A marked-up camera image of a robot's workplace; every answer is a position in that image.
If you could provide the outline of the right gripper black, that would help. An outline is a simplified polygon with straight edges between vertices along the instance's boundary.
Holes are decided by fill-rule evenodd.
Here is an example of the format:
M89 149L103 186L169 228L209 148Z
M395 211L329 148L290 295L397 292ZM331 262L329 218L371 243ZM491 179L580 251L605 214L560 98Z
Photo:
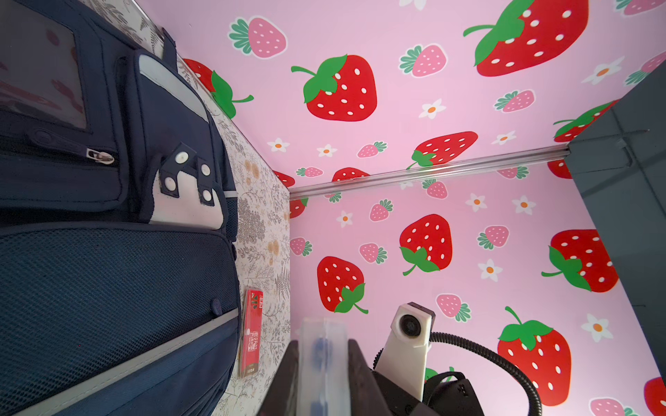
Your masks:
M372 374L393 415L484 415L471 382L461 372L429 378L421 400L378 372Z

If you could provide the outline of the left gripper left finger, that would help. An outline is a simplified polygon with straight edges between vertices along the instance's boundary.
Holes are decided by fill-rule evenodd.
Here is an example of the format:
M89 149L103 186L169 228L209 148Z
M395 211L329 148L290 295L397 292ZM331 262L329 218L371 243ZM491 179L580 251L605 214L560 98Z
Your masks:
M289 343L272 383L257 412L258 416L295 416L298 406L299 346Z

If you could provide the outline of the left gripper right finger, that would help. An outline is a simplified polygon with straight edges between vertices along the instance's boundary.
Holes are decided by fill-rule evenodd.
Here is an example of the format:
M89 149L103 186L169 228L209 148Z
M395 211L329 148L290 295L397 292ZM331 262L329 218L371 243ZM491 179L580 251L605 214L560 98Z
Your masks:
M356 340L348 340L350 412L352 416L391 415L375 376Z

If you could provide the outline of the clear plastic pencil case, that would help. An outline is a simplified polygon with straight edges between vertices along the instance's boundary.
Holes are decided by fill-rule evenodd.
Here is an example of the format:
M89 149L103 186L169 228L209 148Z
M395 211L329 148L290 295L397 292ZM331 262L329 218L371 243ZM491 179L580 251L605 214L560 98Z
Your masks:
M350 415L349 349L346 326L306 318L298 338L298 415Z

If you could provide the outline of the navy blue student backpack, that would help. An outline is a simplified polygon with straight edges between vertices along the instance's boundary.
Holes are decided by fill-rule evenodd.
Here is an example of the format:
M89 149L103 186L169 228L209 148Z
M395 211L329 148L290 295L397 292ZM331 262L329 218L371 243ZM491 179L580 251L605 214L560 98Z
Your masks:
M239 346L237 197L173 41L4 1L2 414L212 414Z

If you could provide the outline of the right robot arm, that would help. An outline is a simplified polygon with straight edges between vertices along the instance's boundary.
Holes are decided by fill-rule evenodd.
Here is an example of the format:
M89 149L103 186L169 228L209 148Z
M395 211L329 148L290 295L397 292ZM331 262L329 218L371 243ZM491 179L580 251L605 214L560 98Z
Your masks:
M381 273L365 327L374 357L400 304L435 328L504 355L532 380L547 415L665 412L665 72L657 70L550 163L522 179L445 179L449 195L400 197L409 221L451 227L442 274Z

